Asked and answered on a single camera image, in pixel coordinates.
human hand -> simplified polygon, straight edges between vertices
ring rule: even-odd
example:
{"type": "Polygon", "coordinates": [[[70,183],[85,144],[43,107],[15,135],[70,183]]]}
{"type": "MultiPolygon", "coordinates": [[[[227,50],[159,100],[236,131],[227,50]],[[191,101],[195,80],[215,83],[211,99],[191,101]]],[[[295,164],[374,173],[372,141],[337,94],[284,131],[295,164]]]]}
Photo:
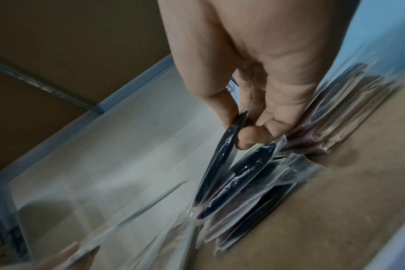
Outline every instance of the human hand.
{"type": "MultiPolygon", "coordinates": [[[[0,270],[53,270],[74,255],[78,249],[79,244],[75,242],[48,259],[20,265],[1,267],[0,270]]],[[[94,249],[82,259],[71,265],[68,270],[90,270],[98,251],[99,248],[94,249]]]]}
{"type": "Polygon", "coordinates": [[[249,122],[237,147],[291,130],[333,63],[358,0],[159,0],[171,54],[186,88],[224,127],[249,122]]]}

stack of packets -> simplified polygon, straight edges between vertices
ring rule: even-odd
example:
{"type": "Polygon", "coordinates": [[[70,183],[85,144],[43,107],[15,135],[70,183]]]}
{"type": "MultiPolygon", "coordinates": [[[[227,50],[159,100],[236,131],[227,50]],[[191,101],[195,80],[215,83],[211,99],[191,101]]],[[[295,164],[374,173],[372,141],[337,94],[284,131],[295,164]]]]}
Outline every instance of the stack of packets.
{"type": "Polygon", "coordinates": [[[355,64],[320,86],[299,123],[286,136],[233,164],[238,132],[248,113],[222,136],[189,207],[126,270],[182,270],[196,248],[215,241],[215,254],[237,243],[293,190],[321,173],[311,155],[328,154],[351,135],[399,86],[355,64]]]}

floor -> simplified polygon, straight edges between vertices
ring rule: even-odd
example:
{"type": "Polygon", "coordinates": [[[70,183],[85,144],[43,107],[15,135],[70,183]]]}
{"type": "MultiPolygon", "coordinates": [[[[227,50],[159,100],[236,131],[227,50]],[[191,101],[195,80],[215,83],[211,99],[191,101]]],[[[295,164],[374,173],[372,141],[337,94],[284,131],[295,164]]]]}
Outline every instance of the floor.
{"type": "Polygon", "coordinates": [[[86,242],[188,179],[102,245],[93,269],[124,266],[187,206],[222,133],[170,68],[9,185],[34,258],[86,242]]]}

cardboard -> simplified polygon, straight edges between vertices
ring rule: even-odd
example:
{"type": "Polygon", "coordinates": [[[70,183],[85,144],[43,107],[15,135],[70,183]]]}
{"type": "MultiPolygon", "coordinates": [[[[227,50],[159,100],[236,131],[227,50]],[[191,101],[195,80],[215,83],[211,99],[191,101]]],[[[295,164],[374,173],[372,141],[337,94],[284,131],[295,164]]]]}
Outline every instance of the cardboard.
{"type": "Polygon", "coordinates": [[[192,269],[353,270],[367,265],[405,222],[405,88],[305,184],[221,256],[197,250],[192,269]]]}

hand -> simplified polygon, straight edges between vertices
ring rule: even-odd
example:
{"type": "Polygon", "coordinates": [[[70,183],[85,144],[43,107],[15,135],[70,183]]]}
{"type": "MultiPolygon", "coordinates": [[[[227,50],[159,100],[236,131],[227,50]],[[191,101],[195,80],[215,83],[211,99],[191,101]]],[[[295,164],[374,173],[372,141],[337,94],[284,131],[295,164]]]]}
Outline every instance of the hand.
{"type": "MultiPolygon", "coordinates": [[[[53,270],[57,266],[65,262],[67,259],[69,259],[72,255],[74,255],[78,251],[78,249],[79,245],[75,242],[58,254],[49,257],[48,259],[21,265],[0,267],[0,270],[53,270]]],[[[91,251],[88,255],[84,256],[78,262],[70,266],[68,270],[90,270],[98,251],[99,248],[91,251]]]]}
{"type": "Polygon", "coordinates": [[[238,148],[269,143],[297,123],[332,65],[358,0],[159,0],[186,88],[224,127],[250,111],[238,148]]]}

